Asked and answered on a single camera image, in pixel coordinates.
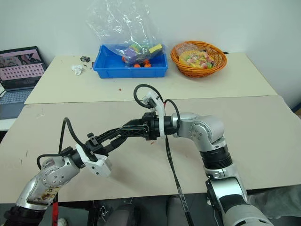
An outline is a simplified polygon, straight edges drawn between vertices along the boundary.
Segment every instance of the orange wicker basket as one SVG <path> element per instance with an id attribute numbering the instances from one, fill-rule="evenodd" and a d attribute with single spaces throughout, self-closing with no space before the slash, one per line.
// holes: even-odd
<path id="1" fill-rule="evenodd" d="M 182 43 L 176 45 L 170 53 L 171 59 L 177 65 L 180 72 L 184 75 L 191 77 L 191 78 L 201 78 L 206 77 L 214 72 L 221 70 L 227 63 L 227 58 L 225 54 L 217 47 L 210 45 L 206 42 L 202 41 L 186 41 L 185 43 L 194 44 L 198 46 L 200 49 L 205 49 L 208 55 L 210 55 L 215 62 L 215 67 L 213 68 L 195 68 L 185 65 L 179 61 L 179 56 L 177 54 L 176 49 L 182 45 Z"/>

